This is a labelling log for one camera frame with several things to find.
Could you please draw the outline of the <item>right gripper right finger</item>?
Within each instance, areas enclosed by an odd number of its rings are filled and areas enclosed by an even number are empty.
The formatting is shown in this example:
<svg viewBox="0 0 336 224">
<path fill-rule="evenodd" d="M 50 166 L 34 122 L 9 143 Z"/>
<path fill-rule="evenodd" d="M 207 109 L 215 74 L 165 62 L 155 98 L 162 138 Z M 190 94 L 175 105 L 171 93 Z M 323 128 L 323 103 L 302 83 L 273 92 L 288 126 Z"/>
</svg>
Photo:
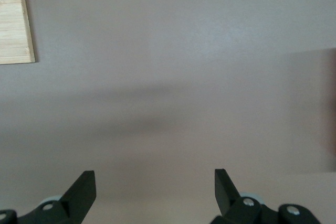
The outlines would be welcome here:
<svg viewBox="0 0 336 224">
<path fill-rule="evenodd" d="M 215 170 L 215 198 L 221 213 L 211 224 L 260 224 L 261 204 L 241 196 L 225 169 Z"/>
</svg>

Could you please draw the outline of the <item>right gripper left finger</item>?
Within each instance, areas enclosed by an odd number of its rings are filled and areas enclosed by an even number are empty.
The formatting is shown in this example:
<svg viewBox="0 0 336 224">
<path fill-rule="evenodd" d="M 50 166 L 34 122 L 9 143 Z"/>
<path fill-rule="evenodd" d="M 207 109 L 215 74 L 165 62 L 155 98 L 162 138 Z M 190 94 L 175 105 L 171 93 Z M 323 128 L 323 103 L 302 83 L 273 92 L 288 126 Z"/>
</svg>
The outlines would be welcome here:
<svg viewBox="0 0 336 224">
<path fill-rule="evenodd" d="M 47 201 L 18 217 L 17 224 L 82 224 L 95 199 L 95 173 L 85 171 L 59 200 Z"/>
</svg>

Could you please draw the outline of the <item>bamboo cutting board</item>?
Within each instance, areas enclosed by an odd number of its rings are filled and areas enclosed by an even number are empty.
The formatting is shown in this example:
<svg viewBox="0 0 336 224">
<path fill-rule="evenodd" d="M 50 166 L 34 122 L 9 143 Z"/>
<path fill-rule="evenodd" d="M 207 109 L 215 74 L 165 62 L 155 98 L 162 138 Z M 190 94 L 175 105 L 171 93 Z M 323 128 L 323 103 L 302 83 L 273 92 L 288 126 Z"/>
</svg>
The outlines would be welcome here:
<svg viewBox="0 0 336 224">
<path fill-rule="evenodd" d="M 0 0 L 0 65 L 34 62 L 26 0 Z"/>
</svg>

